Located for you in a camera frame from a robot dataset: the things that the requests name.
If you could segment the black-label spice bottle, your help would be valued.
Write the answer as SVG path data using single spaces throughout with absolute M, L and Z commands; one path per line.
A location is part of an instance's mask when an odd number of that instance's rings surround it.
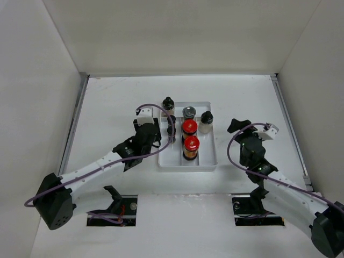
M 176 141 L 176 129 L 174 126 L 169 126 L 167 128 L 167 135 L 168 135 L 168 140 L 171 144 L 174 144 Z

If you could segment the small black-cap spice bottle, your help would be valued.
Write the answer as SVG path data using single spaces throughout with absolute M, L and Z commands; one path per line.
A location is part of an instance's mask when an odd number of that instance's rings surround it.
M 168 123 L 168 127 L 175 127 L 176 124 L 176 117 L 174 115 L 170 115 L 167 118 L 167 123 Z

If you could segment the white salt knob-top bottle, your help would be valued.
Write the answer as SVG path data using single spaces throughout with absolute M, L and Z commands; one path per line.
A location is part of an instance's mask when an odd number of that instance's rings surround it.
M 200 117 L 198 130 L 200 133 L 207 134 L 211 131 L 213 126 L 213 114 L 211 111 L 204 112 Z

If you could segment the red-lid sauce jar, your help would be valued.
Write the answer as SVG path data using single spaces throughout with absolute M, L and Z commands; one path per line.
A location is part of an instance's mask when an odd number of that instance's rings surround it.
M 186 140 L 190 136 L 195 136 L 198 130 L 197 122 L 187 119 L 182 123 L 182 138 Z
M 194 160 L 198 155 L 199 147 L 200 142 L 196 136 L 187 137 L 183 145 L 184 158 L 188 161 Z

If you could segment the knob-top spice grinder bottle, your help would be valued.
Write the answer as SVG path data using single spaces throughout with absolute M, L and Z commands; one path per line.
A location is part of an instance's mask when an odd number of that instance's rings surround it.
M 168 115 L 174 115 L 175 113 L 175 103 L 172 100 L 171 97 L 167 96 L 163 101 L 162 101 L 162 108 L 166 111 Z

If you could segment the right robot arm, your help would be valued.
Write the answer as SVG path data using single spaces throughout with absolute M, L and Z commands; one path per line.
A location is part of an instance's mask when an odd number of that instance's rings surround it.
M 251 192 L 250 208 L 257 213 L 272 212 L 296 226 L 325 257 L 343 252 L 343 204 L 331 202 L 319 194 L 301 189 L 266 158 L 263 142 L 273 140 L 278 128 L 271 123 L 252 123 L 232 119 L 228 129 L 230 143 L 240 146 L 239 163 L 230 163 L 244 171 L 257 185 Z

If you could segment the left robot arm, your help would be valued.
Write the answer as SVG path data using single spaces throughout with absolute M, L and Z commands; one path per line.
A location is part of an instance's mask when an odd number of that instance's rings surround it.
M 122 212 L 122 195 L 110 184 L 116 175 L 139 165 L 161 141 L 157 118 L 143 124 L 134 120 L 135 135 L 118 144 L 99 160 L 60 177 L 47 175 L 37 192 L 33 206 L 50 230 L 65 225 L 72 216 L 90 212 L 107 217 Z

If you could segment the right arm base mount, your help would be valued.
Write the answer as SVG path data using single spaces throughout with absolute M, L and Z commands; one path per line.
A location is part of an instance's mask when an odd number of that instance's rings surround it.
M 233 195 L 232 207 L 236 226 L 284 226 L 284 219 L 264 209 L 267 191 L 261 187 L 250 194 Z

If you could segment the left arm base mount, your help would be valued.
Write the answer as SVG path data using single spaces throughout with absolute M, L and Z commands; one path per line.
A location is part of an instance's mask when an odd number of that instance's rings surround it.
M 113 186 L 104 189 L 112 202 L 106 209 L 93 210 L 88 214 L 89 227 L 133 227 L 137 222 L 138 195 L 121 195 Z

